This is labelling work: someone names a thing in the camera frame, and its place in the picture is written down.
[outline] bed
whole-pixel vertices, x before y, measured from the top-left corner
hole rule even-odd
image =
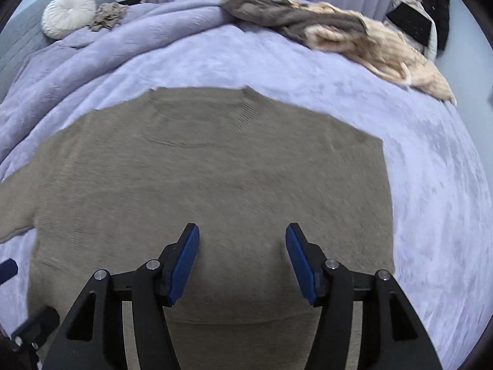
[[[40,12],[47,1],[32,9]],[[493,208],[481,161],[457,110],[381,80],[341,55],[308,50],[252,24],[235,26],[219,1],[139,4],[114,31],[82,29],[55,44],[0,39],[6,46],[0,63],[10,54],[0,78],[11,77],[0,96],[0,179],[76,118],[150,88],[248,85],[265,96],[329,113],[384,142],[395,277],[443,367],[456,369],[493,312]],[[143,27],[162,33],[142,38]],[[15,27],[10,29],[0,37],[15,40]],[[84,61],[95,51],[100,59]],[[20,267],[19,275],[0,287],[0,324],[7,332],[26,318],[34,241],[33,229],[0,245],[0,262],[14,258]]]

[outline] pillow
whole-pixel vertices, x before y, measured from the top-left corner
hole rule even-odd
[[[43,33],[55,40],[89,24],[96,12],[95,0],[53,0],[41,17]]]

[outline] gray fuzzy garment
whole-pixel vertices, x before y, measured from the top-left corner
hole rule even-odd
[[[95,270],[134,270],[198,224],[185,293],[166,311],[183,369],[304,368],[320,312],[295,279],[290,222],[351,270],[393,270],[381,140],[250,88],[160,88],[92,111],[4,181],[0,212],[0,240],[38,231],[30,313],[48,304],[62,319]],[[128,311],[133,370],[127,325]]]

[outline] silver screw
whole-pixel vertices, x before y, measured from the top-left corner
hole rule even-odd
[[[102,280],[106,278],[106,271],[105,270],[98,270],[94,273],[94,278],[97,280]]]
[[[390,273],[387,270],[379,270],[377,274],[381,280],[388,281],[390,279]]]
[[[159,260],[149,260],[145,266],[149,269],[149,270],[155,270],[156,268],[159,268],[159,266],[161,265],[161,263],[159,263]]]
[[[335,270],[339,266],[339,262],[336,259],[329,258],[325,261],[325,266]]]

